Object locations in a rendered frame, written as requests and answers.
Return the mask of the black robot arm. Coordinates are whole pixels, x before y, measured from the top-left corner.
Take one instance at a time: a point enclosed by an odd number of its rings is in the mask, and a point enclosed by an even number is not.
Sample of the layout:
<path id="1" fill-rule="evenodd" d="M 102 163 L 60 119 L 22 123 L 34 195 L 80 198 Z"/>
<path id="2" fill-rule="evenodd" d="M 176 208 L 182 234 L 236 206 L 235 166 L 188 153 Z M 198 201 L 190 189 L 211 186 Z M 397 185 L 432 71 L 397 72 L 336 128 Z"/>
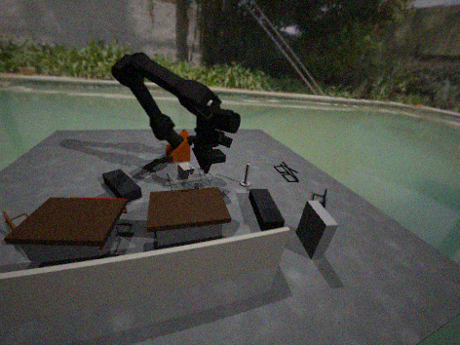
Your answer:
<path id="1" fill-rule="evenodd" d="M 226 136 L 224 132 L 234 134 L 240 127 L 241 116 L 231 109 L 220 108 L 222 101 L 206 85 L 179 77 L 143 52 L 122 56 L 112 66 L 111 73 L 120 84 L 134 93 L 148 114 L 153 134 L 158 139 L 169 142 L 172 149 L 184 138 L 174 131 L 176 124 L 171 117 L 160 111 L 144 84 L 144 77 L 177 96 L 180 104 L 196 115 L 197 127 L 220 130 L 214 135 L 214 146 L 220 144 L 230 148 L 233 138 Z M 207 106 L 210 100 L 212 103 Z"/>

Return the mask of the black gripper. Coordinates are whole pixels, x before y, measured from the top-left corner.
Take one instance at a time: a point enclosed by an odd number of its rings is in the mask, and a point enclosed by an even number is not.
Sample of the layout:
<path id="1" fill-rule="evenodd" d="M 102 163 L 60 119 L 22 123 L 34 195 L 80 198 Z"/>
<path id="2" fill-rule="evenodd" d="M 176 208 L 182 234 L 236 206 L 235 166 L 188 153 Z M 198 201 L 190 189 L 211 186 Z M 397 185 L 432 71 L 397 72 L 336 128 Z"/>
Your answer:
<path id="1" fill-rule="evenodd" d="M 204 129 L 196 126 L 194 132 L 196 132 L 196 135 L 190 135 L 187 138 L 187 143 L 192 145 L 193 142 L 193 153 L 201 170 L 206 174 L 209 172 L 211 164 L 224 163 L 226 155 L 219 149 L 212 149 L 216 147 L 214 146 L 214 135 L 217 134 L 216 129 Z"/>

